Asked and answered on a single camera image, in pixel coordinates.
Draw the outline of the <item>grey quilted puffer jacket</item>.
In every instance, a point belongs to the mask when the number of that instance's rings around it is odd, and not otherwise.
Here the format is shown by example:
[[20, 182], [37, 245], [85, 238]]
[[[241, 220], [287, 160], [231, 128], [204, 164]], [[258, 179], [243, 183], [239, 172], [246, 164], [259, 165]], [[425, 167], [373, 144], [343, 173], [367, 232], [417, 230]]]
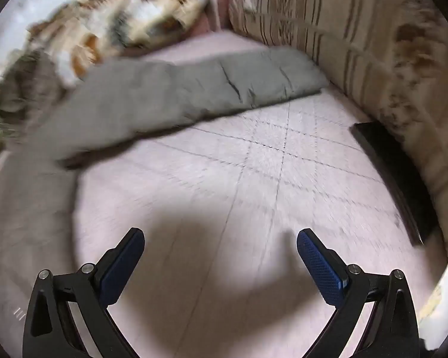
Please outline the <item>grey quilted puffer jacket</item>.
[[0, 173], [0, 344], [20, 357], [40, 270], [76, 270], [72, 214], [80, 160], [136, 136], [313, 95], [328, 85], [287, 47], [174, 65], [116, 59], [94, 67]]

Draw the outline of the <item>pink quilted bed sheet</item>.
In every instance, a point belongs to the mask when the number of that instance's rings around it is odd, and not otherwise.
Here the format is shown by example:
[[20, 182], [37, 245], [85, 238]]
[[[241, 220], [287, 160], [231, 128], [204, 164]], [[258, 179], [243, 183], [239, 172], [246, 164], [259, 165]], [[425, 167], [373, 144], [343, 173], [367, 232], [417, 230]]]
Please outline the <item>pink quilted bed sheet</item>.
[[407, 276], [421, 307], [447, 266], [414, 246], [353, 138], [366, 121], [336, 89], [134, 141], [82, 174], [76, 257], [128, 229], [145, 252], [112, 318], [140, 357], [301, 357], [330, 319], [296, 250], [312, 229], [364, 271]]

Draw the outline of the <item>striped beige sofa cushion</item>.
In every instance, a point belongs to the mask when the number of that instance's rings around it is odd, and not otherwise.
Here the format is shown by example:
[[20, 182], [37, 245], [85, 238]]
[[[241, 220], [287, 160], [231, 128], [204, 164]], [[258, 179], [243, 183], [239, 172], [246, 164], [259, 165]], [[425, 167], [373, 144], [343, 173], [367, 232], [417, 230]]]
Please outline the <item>striped beige sofa cushion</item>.
[[231, 0], [237, 33], [307, 53], [401, 142], [448, 255], [448, 21], [432, 0]]

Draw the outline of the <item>leaf pattern fleece blanket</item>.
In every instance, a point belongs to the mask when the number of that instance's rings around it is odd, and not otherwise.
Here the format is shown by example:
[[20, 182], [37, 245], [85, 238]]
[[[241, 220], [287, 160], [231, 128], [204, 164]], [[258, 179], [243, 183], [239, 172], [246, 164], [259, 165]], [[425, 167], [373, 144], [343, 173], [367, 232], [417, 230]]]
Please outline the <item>leaf pattern fleece blanket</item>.
[[208, 0], [71, 0], [28, 30], [26, 50], [43, 51], [72, 87], [91, 66], [181, 41]]

